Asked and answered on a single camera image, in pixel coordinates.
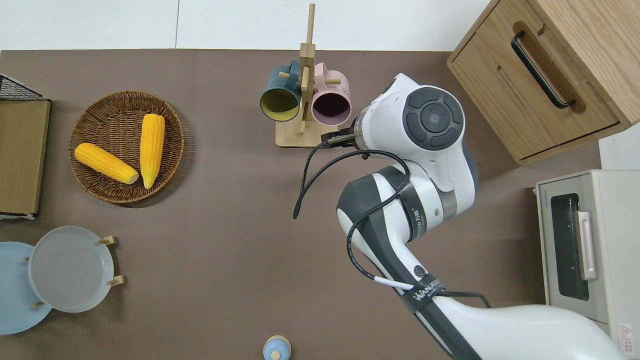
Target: mug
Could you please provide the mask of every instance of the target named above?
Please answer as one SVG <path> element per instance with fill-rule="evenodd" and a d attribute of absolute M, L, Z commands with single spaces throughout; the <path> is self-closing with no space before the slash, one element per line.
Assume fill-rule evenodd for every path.
<path fill-rule="evenodd" d="M 288 74 L 283 78 L 280 73 Z M 300 62 L 293 60 L 291 65 L 279 66 L 269 75 L 267 86 L 260 96 L 260 109 L 271 120 L 284 122 L 296 117 L 300 111 L 300 97 L 302 92 L 298 77 L 300 76 Z"/>
<path fill-rule="evenodd" d="M 311 100 L 314 119 L 320 124 L 338 126 L 351 116 L 351 97 L 347 77 L 336 70 L 327 70 L 324 63 L 314 67 L 315 93 Z"/>

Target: pink mug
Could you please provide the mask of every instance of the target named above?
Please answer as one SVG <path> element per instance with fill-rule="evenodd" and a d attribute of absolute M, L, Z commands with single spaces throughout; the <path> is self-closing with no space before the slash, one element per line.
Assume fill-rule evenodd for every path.
<path fill-rule="evenodd" d="M 314 97 L 311 109 L 314 119 L 327 126 L 339 126 L 351 116 L 351 98 L 347 77 L 336 70 L 327 70 L 324 63 L 314 68 Z"/>

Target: black cable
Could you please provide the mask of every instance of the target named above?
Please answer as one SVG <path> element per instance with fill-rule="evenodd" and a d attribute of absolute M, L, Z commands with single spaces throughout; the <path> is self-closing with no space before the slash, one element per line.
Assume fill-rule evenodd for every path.
<path fill-rule="evenodd" d="M 330 168 L 332 165 L 336 164 L 339 161 L 342 161 L 346 158 L 350 158 L 352 156 L 356 156 L 356 155 L 363 155 L 363 154 L 378 154 L 378 155 L 383 155 L 383 156 L 387 156 L 389 158 L 392 158 L 393 160 L 396 160 L 403 168 L 404 173 L 408 176 L 409 175 L 409 167 L 407 166 L 407 164 L 404 162 L 404 160 L 402 160 L 400 157 L 398 157 L 398 155 L 392 153 L 392 152 L 388 152 L 388 151 L 383 151 L 383 150 L 357 150 L 357 151 L 352 151 L 349 152 L 347 154 L 343 154 L 338 156 L 337 158 L 329 161 L 327 164 L 325 164 L 322 168 L 320 168 L 320 170 L 318 170 L 313 177 L 311 177 L 311 179 L 309 180 L 309 182 L 300 190 L 300 196 L 298 196 L 298 201 L 296 201 L 296 207 L 293 209 L 293 219 L 297 219 L 298 215 L 300 214 L 300 207 L 302 206 L 302 199 L 305 197 L 305 194 L 307 193 L 307 191 L 309 190 L 309 188 L 311 187 L 311 185 L 314 183 L 314 181 L 316 181 L 316 179 L 328 168 Z"/>
<path fill-rule="evenodd" d="M 480 298 L 483 302 L 484 302 L 484 306 L 491 308 L 491 305 L 489 305 L 489 302 L 487 301 L 486 297 L 484 297 L 483 294 L 481 293 L 471 293 L 471 292 L 466 292 L 466 291 L 441 291 L 438 293 L 438 296 L 444 296 L 444 297 L 478 297 Z"/>
<path fill-rule="evenodd" d="M 311 150 L 311 153 L 309 153 L 309 156 L 307 157 L 307 162 L 305 163 L 305 168 L 304 168 L 304 171 L 303 171 L 303 174 L 302 174 L 302 183 L 300 185 L 300 195 L 298 197 L 298 201 L 296 202 L 296 207 L 294 208 L 294 213 L 293 213 L 293 218 L 294 219 L 297 218 L 299 213 L 300 213 L 300 208 L 302 206 L 302 199 L 304 198 L 304 196 L 307 193 L 308 189 L 311 187 L 311 184 L 313 184 L 313 182 L 326 169 L 328 169 L 329 167 L 333 166 L 337 162 L 342 161 L 342 160 L 344 160 L 346 158 L 350 158 L 350 157 L 356 156 L 356 155 L 362 155 L 362 158 L 364 160 L 366 160 L 367 158 L 369 158 L 370 154 L 379 154 L 379 155 L 387 156 L 389 158 L 392 158 L 393 160 L 396 160 L 402 166 L 402 168 L 404 170 L 404 173 L 407 175 L 406 181 L 401 186 L 399 186 L 398 190 L 396 190 L 396 192 L 393 195 L 391 195 L 387 200 L 384 200 L 384 201 L 378 203 L 377 205 L 373 206 L 371 209 L 365 211 L 365 213 L 362 214 L 360 216 L 360 218 L 358 218 L 356 221 L 353 222 L 353 224 L 351 225 L 351 229 L 349 230 L 349 232 L 347 234 L 347 255 L 349 256 L 349 260 L 351 261 L 353 266 L 355 266 L 355 268 L 358 269 L 358 271 L 362 275 L 364 275 L 367 278 L 373 280 L 375 278 L 375 275 L 373 275 L 372 273 L 370 273 L 367 270 L 365 270 L 358 263 L 358 261 L 356 260 L 355 256 L 353 255 L 353 249 L 351 248 L 351 241 L 352 241 L 353 233 L 355 232 L 355 229 L 360 225 L 361 222 L 363 222 L 364 220 L 368 219 L 369 216 L 371 216 L 376 211 L 378 211 L 381 208 L 385 207 L 386 205 L 390 204 L 393 200 L 396 200 L 396 199 L 399 198 L 400 191 L 409 182 L 409 167 L 404 162 L 404 160 L 402 160 L 400 157 L 398 157 L 397 155 L 393 154 L 392 152 L 387 152 L 387 151 L 382 151 L 382 150 L 359 150 L 359 151 L 353 151 L 353 152 L 349 152 L 347 154 L 343 154 L 343 155 L 338 156 L 337 158 L 329 161 L 327 164 L 325 164 L 320 170 L 318 170 L 314 174 L 314 176 L 311 178 L 311 180 L 309 180 L 308 184 L 305 184 L 305 181 L 307 179 L 308 166 L 309 166 L 309 163 L 311 162 L 311 159 L 312 159 L 313 155 L 316 153 L 316 151 L 318 149 L 322 148 L 327 143 L 328 142 L 320 143 L 318 146 L 316 146 L 315 148 L 313 148 Z"/>
<path fill-rule="evenodd" d="M 316 147 L 314 147 L 311 152 L 309 153 L 309 156 L 307 156 L 307 162 L 305 163 L 305 169 L 302 172 L 302 183 L 300 184 L 300 193 L 302 193 L 302 189 L 305 188 L 305 181 L 307 181 L 307 170 L 309 169 L 309 163 L 311 162 L 311 158 L 313 158 L 314 154 L 316 153 L 316 151 L 318 151 L 318 149 L 322 148 L 323 146 L 329 144 L 329 141 L 325 141 L 325 142 L 321 142 L 319 143 Z"/>
<path fill-rule="evenodd" d="M 373 213 L 380 210 L 381 208 L 384 208 L 386 205 L 390 204 L 393 200 L 398 199 L 400 196 L 400 191 L 402 191 L 405 185 L 406 184 L 404 184 L 402 187 L 396 190 L 396 192 L 393 195 L 391 195 L 387 200 L 384 200 L 383 202 L 380 202 L 377 205 L 375 205 L 373 208 L 365 211 L 365 213 L 361 217 L 359 217 L 358 220 L 353 222 L 347 234 L 347 255 L 349 256 L 349 260 L 351 260 L 351 263 L 353 264 L 353 266 L 355 266 L 355 268 L 358 269 L 358 271 L 362 275 L 370 278 L 371 280 L 374 280 L 375 275 L 373 275 L 372 273 L 365 270 L 362 266 L 360 266 L 355 256 L 353 255 L 353 250 L 351 249 L 351 241 L 352 241 L 353 233 L 355 233 L 356 228 L 358 227 L 358 225 L 360 225 L 360 222 L 368 219 L 369 216 L 371 216 Z"/>

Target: corn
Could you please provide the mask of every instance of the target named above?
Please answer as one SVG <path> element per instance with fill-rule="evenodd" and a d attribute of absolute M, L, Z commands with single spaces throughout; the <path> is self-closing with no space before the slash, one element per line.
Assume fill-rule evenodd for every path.
<path fill-rule="evenodd" d="M 74 150 L 74 156 L 86 166 L 125 184 L 138 180 L 138 172 L 100 147 L 83 142 Z"/>
<path fill-rule="evenodd" d="M 164 117 L 146 114 L 142 119 L 142 136 L 140 136 L 140 174 L 146 189 L 151 189 L 160 172 L 163 144 Z"/>

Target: oven window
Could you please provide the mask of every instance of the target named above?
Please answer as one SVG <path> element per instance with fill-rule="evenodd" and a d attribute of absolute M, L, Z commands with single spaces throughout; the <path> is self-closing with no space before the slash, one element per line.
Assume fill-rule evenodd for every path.
<path fill-rule="evenodd" d="M 551 198 L 551 217 L 556 246 L 556 267 L 560 294 L 589 300 L 589 285 L 580 276 L 577 226 L 573 213 L 578 211 L 578 195 L 570 193 Z"/>

